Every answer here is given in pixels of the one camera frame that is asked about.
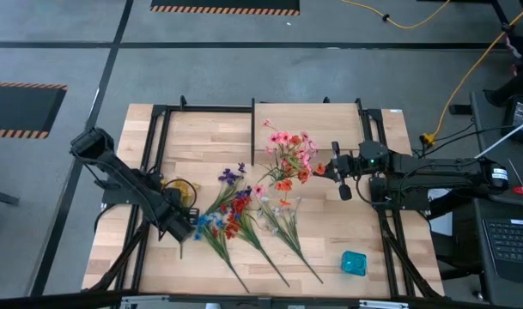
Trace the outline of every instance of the concrete floor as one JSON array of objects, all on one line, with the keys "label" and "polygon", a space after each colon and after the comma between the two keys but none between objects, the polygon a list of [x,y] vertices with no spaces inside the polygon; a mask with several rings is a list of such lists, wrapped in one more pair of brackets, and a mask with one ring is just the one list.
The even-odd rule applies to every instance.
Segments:
[{"label": "concrete floor", "polygon": [[[410,24],[438,3],[364,0]],[[502,1],[510,18],[516,2]],[[0,41],[112,42],[124,0],[0,0]],[[500,25],[490,6],[450,4],[427,26],[405,31],[377,15],[338,0],[301,0],[301,16],[172,15],[151,13],[136,0],[124,42],[490,42]],[[41,246],[70,169],[70,140],[88,119],[108,49],[1,49],[0,81],[69,85],[49,138],[0,139],[0,191],[19,196],[17,208],[0,204],[0,298],[27,294]],[[404,111],[410,140],[435,128],[441,109],[482,51],[328,49],[120,49],[97,125],[118,141],[130,103],[247,105],[334,102],[362,98],[367,108]],[[473,73],[455,103],[474,89],[500,86],[510,77],[511,56],[493,52]],[[442,135],[468,125],[446,118]],[[444,148],[435,157],[475,155],[475,139]],[[46,294],[76,292],[82,283],[99,212],[101,190],[82,173]],[[448,296],[469,300],[473,280],[445,283]]]}]

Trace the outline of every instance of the keyboard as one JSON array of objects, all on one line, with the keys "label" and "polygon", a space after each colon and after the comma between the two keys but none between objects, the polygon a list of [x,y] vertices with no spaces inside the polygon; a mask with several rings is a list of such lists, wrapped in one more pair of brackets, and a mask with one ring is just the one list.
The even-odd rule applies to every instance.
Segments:
[{"label": "keyboard", "polygon": [[484,220],[497,275],[523,283],[523,220]]}]

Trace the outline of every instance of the orange striped tape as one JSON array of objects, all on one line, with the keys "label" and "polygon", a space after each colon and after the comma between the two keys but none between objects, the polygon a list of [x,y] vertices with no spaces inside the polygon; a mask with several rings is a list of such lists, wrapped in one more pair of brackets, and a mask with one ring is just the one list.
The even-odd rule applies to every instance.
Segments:
[{"label": "orange striped tape", "polygon": [[0,137],[7,138],[27,138],[27,139],[44,139],[49,132],[37,130],[0,130]]},{"label": "orange striped tape", "polygon": [[297,9],[242,9],[242,8],[211,8],[179,5],[155,5],[150,7],[153,12],[162,13],[209,13],[209,14],[246,14],[246,15],[287,15],[298,16]]},{"label": "orange striped tape", "polygon": [[68,90],[67,85],[60,84],[38,84],[25,82],[0,82],[0,87],[18,87],[18,88],[45,88],[45,89],[63,89]]}]

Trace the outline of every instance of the blue object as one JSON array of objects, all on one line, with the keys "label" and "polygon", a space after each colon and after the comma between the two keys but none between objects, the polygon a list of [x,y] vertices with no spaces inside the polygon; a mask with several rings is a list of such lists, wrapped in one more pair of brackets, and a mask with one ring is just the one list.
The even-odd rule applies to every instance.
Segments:
[{"label": "blue object", "polygon": [[365,276],[367,266],[365,254],[345,251],[341,257],[341,270],[348,274]]}]

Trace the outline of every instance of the wooden tabletop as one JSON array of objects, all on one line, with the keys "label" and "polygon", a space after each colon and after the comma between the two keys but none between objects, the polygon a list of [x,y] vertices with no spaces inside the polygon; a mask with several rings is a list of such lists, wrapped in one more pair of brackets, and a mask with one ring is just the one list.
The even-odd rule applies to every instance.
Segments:
[{"label": "wooden tabletop", "polygon": [[[130,105],[120,137],[118,156],[130,167],[139,168],[152,105]],[[410,153],[410,142],[400,110],[383,110],[387,144],[390,149]],[[215,200],[221,171],[246,163],[249,184],[255,184],[263,173],[260,163],[264,154],[267,128],[260,123],[269,118],[279,130],[299,133],[306,130],[320,145],[315,159],[327,163],[331,141],[341,149],[355,150],[362,132],[355,104],[257,104],[255,107],[255,165],[251,167],[251,119],[249,113],[172,112],[162,172],[167,179],[181,177],[201,185],[195,207],[203,211]],[[157,145],[158,135],[153,145]],[[150,158],[154,162],[155,150]],[[364,196],[369,197],[361,181]],[[377,214],[356,194],[341,201],[338,187],[329,179],[311,178],[301,185],[294,183],[291,197],[302,197],[298,209],[298,233],[306,260],[324,281],[321,284],[301,260],[268,231],[258,230],[261,242],[288,280],[290,288],[250,245],[240,239],[228,242],[236,271],[252,294],[316,297],[389,297],[386,266]],[[119,205],[100,220],[94,238],[83,287],[100,280],[119,255],[125,237],[130,205]],[[408,253],[423,277],[440,294],[443,293],[435,252],[426,221],[416,212],[401,212]],[[344,251],[364,253],[368,258],[366,276],[344,274],[340,270]],[[404,294],[403,272],[395,257],[395,272],[401,294]],[[131,284],[132,257],[126,273],[125,287]],[[157,241],[152,227],[143,266],[140,291],[159,294],[244,294],[233,273],[203,241],[187,240],[183,259],[179,244],[171,235]]]}]

